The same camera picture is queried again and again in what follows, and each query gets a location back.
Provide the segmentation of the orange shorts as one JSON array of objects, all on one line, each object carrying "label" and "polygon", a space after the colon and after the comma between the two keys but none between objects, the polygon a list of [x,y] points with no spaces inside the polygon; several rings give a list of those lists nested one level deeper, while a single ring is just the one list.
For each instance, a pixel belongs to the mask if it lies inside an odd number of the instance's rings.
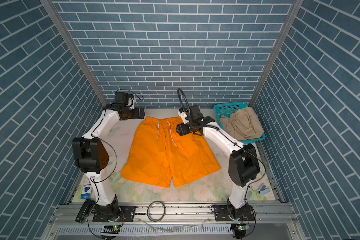
[{"label": "orange shorts", "polygon": [[180,136],[179,117],[151,117],[138,126],[122,178],[138,183],[169,188],[181,187],[221,169],[202,136]]}]

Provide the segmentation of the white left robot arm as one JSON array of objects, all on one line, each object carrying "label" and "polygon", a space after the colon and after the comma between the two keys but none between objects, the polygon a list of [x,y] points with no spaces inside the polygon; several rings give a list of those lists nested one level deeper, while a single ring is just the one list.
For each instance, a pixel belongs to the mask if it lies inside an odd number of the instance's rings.
[{"label": "white left robot arm", "polygon": [[110,157],[117,157],[117,154],[114,147],[105,141],[105,137],[117,122],[144,117],[145,111],[141,108],[108,104],[94,125],[82,137],[72,140],[75,165],[90,180],[97,205],[109,206],[116,200],[109,182],[113,173],[109,171],[108,164]]}]

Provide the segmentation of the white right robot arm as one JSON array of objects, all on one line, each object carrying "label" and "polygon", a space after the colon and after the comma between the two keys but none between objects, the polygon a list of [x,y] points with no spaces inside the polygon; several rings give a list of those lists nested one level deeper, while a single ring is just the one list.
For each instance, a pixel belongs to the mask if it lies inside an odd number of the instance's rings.
[{"label": "white right robot arm", "polygon": [[243,209],[247,204],[249,187],[258,181],[260,161],[253,145],[244,145],[231,137],[211,118],[199,118],[195,121],[190,117],[181,117],[176,132],[180,136],[200,133],[201,136],[215,143],[229,157],[228,174],[233,182],[232,192],[228,198],[228,206],[232,210]]}]

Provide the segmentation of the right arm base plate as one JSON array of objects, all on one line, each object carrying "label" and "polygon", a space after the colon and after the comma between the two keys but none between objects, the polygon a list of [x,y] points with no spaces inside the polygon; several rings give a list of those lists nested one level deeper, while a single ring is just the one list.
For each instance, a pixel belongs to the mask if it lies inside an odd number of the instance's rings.
[{"label": "right arm base plate", "polygon": [[210,210],[214,214],[215,221],[255,221],[255,212],[251,205],[245,204],[239,209],[235,209],[231,205],[212,205]]}]

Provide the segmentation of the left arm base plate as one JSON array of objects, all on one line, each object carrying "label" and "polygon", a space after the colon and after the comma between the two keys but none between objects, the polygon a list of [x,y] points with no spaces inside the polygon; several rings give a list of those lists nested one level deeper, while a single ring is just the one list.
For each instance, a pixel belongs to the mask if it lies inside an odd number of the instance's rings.
[{"label": "left arm base plate", "polygon": [[115,222],[133,222],[136,206],[99,206],[95,205],[91,213],[94,214],[93,222],[115,223]]}]

